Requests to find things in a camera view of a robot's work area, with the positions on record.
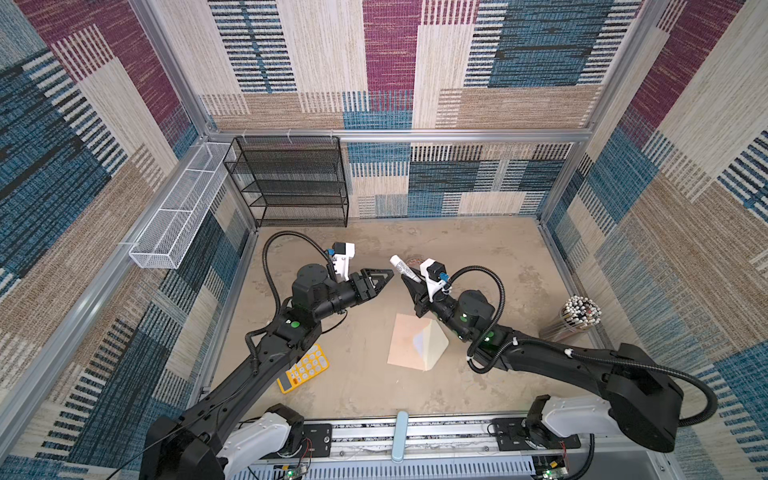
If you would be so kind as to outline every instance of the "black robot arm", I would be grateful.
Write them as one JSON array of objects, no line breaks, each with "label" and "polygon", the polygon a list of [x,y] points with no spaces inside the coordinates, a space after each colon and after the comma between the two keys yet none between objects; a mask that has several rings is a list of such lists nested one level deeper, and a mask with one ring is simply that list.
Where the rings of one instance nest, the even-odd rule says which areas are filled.
[{"label": "black robot arm", "polygon": [[[468,267],[460,272],[469,268],[494,277],[503,308],[504,288],[498,276],[484,267]],[[476,372],[484,373],[491,368],[533,372],[579,386],[609,401],[608,414],[629,439],[658,452],[673,451],[678,426],[702,422],[717,408],[717,397],[705,383],[686,373],[658,366],[635,345],[622,343],[618,350],[581,349],[526,335],[498,325],[500,312],[494,315],[496,308],[479,290],[466,290],[455,299],[447,292],[451,281],[430,300],[427,280],[434,289],[435,282],[447,278],[447,274],[442,264],[434,262],[426,275],[432,278],[422,277],[422,282],[401,275],[416,315],[420,317],[431,311],[459,339],[470,342],[467,356]],[[478,368],[473,361],[484,368]],[[670,376],[684,379],[702,390],[707,397],[707,407],[698,415],[680,419],[683,391]]]},{"label": "black robot arm", "polygon": [[[265,258],[271,240],[265,246]],[[266,261],[265,271],[271,280]],[[223,442],[278,376],[312,347],[322,332],[320,320],[372,299],[394,277],[392,270],[363,269],[346,282],[336,282],[329,272],[333,272],[331,266],[303,266],[293,282],[291,306],[279,308],[263,329],[253,347],[256,355],[245,358],[216,389],[178,418],[162,416],[152,424],[140,479],[224,478],[225,460],[217,458]]]}]

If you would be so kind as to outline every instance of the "yellow calculator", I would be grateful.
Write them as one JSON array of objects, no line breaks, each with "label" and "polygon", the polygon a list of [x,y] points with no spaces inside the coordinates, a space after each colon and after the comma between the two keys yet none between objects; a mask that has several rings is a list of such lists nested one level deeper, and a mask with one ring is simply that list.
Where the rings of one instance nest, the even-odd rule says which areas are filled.
[{"label": "yellow calculator", "polygon": [[309,382],[328,368],[328,359],[320,345],[314,344],[290,370],[277,377],[280,391],[288,393],[302,383]]}]

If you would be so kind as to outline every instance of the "black wire shelf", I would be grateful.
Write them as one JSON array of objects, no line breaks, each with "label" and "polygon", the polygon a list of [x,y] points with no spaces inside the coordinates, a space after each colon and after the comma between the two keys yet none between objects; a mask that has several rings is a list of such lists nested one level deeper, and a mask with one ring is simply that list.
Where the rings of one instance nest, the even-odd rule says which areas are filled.
[{"label": "black wire shelf", "polygon": [[225,167],[259,227],[346,227],[337,137],[236,137]]}]

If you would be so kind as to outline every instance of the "red wire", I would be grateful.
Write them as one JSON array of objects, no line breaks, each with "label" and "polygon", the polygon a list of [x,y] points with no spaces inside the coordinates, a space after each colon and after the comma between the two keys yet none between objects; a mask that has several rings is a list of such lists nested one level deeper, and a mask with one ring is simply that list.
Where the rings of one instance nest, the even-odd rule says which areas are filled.
[{"label": "red wire", "polygon": [[312,447],[312,440],[310,440],[310,439],[304,439],[304,440],[306,440],[306,450],[304,450],[304,453],[301,455],[301,458],[299,458],[299,465],[301,465],[301,461],[304,460],[304,456],[310,450],[310,447]]},{"label": "red wire", "polygon": [[563,447],[563,460],[565,461],[565,469],[570,471],[571,466],[569,465],[568,461],[568,450],[565,448],[565,442],[560,442],[560,445]]}]

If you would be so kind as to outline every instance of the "metal grate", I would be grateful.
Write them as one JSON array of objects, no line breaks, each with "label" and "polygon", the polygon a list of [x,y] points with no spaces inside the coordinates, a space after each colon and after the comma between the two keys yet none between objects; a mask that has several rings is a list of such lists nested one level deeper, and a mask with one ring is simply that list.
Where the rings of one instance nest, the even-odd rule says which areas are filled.
[{"label": "metal grate", "polygon": [[[259,480],[280,480],[282,470],[275,465],[251,465]],[[325,478],[377,478],[379,480],[438,480],[440,478],[530,478],[535,473],[531,456],[503,456],[494,458],[424,458],[391,461],[335,461],[317,462],[307,472],[307,480]],[[253,476],[243,470],[233,480],[248,480]]]},{"label": "metal grate", "polygon": [[197,151],[131,248],[129,254],[138,266],[177,269],[181,265],[227,178],[223,161],[228,155],[234,156],[229,144],[209,142]]},{"label": "metal grate", "polygon": [[236,137],[224,164],[260,227],[346,227],[338,138]]}]

